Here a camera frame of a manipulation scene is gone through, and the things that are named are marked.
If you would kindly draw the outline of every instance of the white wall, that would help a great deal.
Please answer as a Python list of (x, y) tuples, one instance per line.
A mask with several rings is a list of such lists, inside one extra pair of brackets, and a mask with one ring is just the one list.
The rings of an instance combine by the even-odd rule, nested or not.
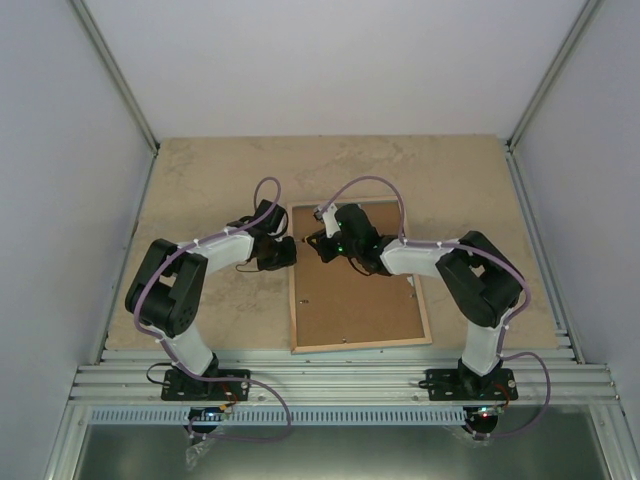
[(640, 445), (640, 2), (604, 2), (519, 148), (588, 360)]
[(154, 133), (508, 136), (583, 0), (89, 0)]
[(0, 15), (0, 477), (42, 478), (151, 160), (66, 2)]

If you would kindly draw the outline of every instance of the beige table surface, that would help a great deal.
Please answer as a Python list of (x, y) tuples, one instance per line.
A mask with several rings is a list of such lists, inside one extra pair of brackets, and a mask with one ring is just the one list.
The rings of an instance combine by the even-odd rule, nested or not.
[[(508, 348), (554, 348), (553, 321), (535, 265), (502, 147), (492, 136), (188, 138), (162, 143), (133, 239), (109, 349), (157, 348), (135, 331), (124, 295), (156, 238), (202, 238), (251, 215), (256, 183), (280, 179), (281, 203), (329, 198), (360, 175), (394, 183), (406, 202), (411, 236), (450, 239), (480, 230), (523, 273), (533, 301), (511, 324)], [(271, 198), (275, 189), (265, 187)], [(361, 182), (345, 198), (389, 195)], [(460, 348), (466, 319), (440, 280), (423, 279), (433, 347)], [(288, 349), (286, 270), (207, 277), (196, 322), (212, 349)]]

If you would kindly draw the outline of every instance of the brown board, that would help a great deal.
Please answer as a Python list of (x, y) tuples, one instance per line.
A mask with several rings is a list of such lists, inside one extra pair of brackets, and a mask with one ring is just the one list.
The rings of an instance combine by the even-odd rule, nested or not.
[[(378, 233), (397, 235), (400, 213), (395, 197), (341, 203), (359, 203)], [(303, 202), (288, 206), (289, 232), (298, 247), (298, 261), (289, 277), (292, 352), (431, 343), (417, 276), (367, 277), (356, 272), (344, 257), (322, 263), (315, 250), (301, 241), (322, 228), (313, 216), (317, 205)]]

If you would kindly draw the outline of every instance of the brown panel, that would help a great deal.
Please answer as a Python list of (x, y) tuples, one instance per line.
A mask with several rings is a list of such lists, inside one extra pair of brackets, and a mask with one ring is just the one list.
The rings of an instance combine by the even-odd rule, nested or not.
[[(397, 234), (400, 214), (396, 201), (361, 205), (380, 234)], [(290, 209), (296, 240), (321, 228), (313, 217), (314, 206)], [(379, 342), (407, 339), (414, 339), (409, 344), (426, 343), (418, 302), (422, 291), (416, 292), (406, 275), (365, 277), (354, 271), (346, 258), (324, 264), (310, 246), (299, 242), (292, 277), (294, 349), (327, 346), (326, 350), (331, 350), (331, 345), (366, 348), (378, 346)], [(354, 345), (360, 343), (372, 345)]]

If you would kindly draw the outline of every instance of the vent grille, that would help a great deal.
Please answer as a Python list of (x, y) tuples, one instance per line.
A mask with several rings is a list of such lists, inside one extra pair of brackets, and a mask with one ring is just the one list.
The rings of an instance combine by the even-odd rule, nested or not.
[[(93, 425), (184, 425), (189, 407), (95, 407)], [(291, 407), (294, 425), (463, 425), (462, 407)], [(285, 412), (278, 407), (236, 407), (221, 414), (201, 416), (195, 424), (281, 426)]]

